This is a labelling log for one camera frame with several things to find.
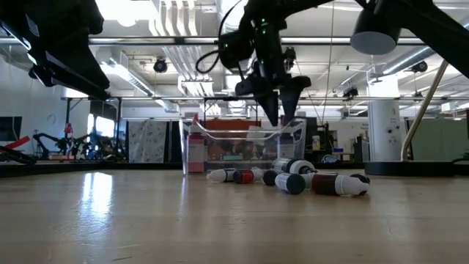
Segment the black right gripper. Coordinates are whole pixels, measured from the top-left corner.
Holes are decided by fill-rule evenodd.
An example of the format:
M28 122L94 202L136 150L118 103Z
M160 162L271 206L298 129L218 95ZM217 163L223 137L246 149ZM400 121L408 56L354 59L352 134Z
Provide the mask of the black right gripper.
M235 87L238 96L253 94L272 126L278 125L278 93L284 110L282 125L295 117L301 92L311 86L307 76L292 77L287 72L287 56L281 47L279 32L287 28L286 21L253 21L252 44L256 53L253 70Z

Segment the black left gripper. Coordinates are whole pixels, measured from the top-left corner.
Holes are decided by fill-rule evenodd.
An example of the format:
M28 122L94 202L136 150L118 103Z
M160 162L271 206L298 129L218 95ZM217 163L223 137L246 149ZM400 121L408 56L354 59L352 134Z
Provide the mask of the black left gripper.
M23 45L37 67L29 76L107 100L110 82L89 49L103 31L95 0L0 0L0 28Z

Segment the large black food coloring bottle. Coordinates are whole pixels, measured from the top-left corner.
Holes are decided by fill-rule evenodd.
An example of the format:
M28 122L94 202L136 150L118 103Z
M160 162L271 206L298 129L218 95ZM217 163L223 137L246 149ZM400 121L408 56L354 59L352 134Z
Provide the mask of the large black food coloring bottle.
M271 168L299 175L317 172L311 162L301 158L277 158L272 162Z

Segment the small teal dropper bottle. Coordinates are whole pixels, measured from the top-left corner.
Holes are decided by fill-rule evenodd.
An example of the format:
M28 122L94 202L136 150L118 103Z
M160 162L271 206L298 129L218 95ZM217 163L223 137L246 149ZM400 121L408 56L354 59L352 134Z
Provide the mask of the small teal dropper bottle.
M233 174L237 172L237 169L217 169L207 174L207 179L213 182L229 183L233 182Z
M301 175L281 173L276 176L276 187L292 195L301 194L306 188L306 182Z

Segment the small reddish brown dropper bottle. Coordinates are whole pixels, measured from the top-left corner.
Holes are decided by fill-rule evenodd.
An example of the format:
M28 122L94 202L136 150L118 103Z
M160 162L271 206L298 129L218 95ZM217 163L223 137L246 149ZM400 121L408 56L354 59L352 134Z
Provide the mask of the small reddish brown dropper bottle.
M262 179L264 172L259 168L236 170L233 175L233 181L237 184L254 183Z

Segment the large red food coloring bottle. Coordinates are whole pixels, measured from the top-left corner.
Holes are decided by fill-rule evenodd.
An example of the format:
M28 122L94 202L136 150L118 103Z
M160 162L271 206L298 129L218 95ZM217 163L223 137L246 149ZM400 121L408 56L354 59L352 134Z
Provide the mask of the large red food coloring bottle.
M205 134L199 126L199 116L195 114L188 128L187 137L187 161L190 175L202 174L205 171Z

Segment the black cabinet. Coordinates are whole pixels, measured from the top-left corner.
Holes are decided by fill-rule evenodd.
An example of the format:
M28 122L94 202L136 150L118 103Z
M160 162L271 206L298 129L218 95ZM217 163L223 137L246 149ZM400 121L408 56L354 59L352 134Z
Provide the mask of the black cabinet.
M315 162L316 154L313 152L313 136L317 135L317 118L306 118L306 135L305 135L305 153L304 158L308 161Z

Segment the orange box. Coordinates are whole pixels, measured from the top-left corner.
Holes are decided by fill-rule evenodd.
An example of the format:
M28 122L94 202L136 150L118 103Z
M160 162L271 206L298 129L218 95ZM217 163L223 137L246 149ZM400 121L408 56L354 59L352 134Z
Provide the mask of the orange box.
M204 127L211 131L248 131L251 126L260 127L260 121L242 119L212 119ZM244 140L214 140L207 137L207 153L209 158L219 159L220 155L252 155L253 144Z

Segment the clear plastic bin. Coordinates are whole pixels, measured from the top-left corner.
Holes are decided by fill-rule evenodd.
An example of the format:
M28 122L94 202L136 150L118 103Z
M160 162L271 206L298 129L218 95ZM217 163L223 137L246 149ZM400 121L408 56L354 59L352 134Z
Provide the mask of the clear plastic bin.
M261 120L179 122L183 172L203 175L217 169L269 169L278 158L302 158L306 121L273 127Z

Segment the small dark green dropper bottle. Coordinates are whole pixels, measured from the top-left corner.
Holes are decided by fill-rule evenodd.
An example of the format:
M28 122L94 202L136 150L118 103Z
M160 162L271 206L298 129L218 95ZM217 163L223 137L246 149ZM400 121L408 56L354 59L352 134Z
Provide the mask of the small dark green dropper bottle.
M275 180L277 176L278 176L277 170L272 170L272 169L266 170L263 173L262 181L266 186L274 186L276 184Z

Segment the small maroon dropper bottle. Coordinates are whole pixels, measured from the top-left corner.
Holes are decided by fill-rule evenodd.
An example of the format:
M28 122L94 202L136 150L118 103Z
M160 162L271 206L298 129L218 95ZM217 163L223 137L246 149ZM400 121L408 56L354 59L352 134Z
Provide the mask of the small maroon dropper bottle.
M330 196L363 196L370 187L371 180L363 175L315 174L311 188L315 194Z

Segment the patterned grey panel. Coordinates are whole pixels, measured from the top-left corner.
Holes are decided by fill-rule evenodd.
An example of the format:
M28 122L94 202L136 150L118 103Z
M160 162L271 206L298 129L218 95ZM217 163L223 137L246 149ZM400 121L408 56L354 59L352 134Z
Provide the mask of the patterned grey panel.
M155 120L128 124L128 153L131 163L163 163L166 123Z

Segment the white round column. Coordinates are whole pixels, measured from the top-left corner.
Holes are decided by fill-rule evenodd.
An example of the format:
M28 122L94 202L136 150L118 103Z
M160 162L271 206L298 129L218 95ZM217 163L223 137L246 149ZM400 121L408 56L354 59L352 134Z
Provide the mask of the white round column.
M402 146L398 80L386 76L369 83L369 135L371 161L398 161Z

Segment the black brass desk lamp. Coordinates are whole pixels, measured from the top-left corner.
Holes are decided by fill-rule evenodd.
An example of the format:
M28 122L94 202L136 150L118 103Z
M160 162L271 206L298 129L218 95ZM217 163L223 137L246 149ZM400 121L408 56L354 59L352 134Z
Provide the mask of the black brass desk lamp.
M358 16L355 25L355 31L351 37L352 47L364 54L382 55L395 49L400 36L400 29L386 25L381 18L378 18L372 11L363 10ZM434 95L443 74L448 66L447 61L443 61L424 101L414 119L406 137L402 139L402 146L407 147L411 136L414 134L418 123L423 119L426 109ZM407 161L402 159L400 150L400 159L398 161Z

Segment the black wall monitor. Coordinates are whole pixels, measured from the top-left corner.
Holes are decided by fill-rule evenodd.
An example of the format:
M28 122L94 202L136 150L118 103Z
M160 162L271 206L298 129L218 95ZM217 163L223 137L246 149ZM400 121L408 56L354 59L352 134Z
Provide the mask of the black wall monitor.
M0 142L13 142L20 138L22 117L0 117Z

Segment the black aluminium table frame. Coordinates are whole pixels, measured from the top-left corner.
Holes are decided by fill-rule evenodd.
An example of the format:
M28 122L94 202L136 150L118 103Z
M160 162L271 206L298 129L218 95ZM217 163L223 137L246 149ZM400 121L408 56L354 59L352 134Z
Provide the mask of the black aluminium table frame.
M469 177L469 161L374 161L366 163L315 164L318 170L362 169L367 175L397 177ZM181 170L181 163L62 163L34 165L0 164L0 178L101 170Z

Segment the black overhead frame beam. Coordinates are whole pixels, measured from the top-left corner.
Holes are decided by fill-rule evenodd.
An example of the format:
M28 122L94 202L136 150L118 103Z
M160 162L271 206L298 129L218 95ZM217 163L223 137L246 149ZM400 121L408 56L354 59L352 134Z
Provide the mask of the black overhead frame beam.
M350 37L282 37L284 45L349 45ZM217 37L93 37L90 45L215 45Z

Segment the grey partition wall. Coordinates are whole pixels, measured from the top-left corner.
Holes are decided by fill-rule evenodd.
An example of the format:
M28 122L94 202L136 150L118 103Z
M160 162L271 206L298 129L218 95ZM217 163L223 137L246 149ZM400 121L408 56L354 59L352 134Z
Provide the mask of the grey partition wall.
M462 118L423 118L401 157L411 161L453 161L469 155L469 124Z

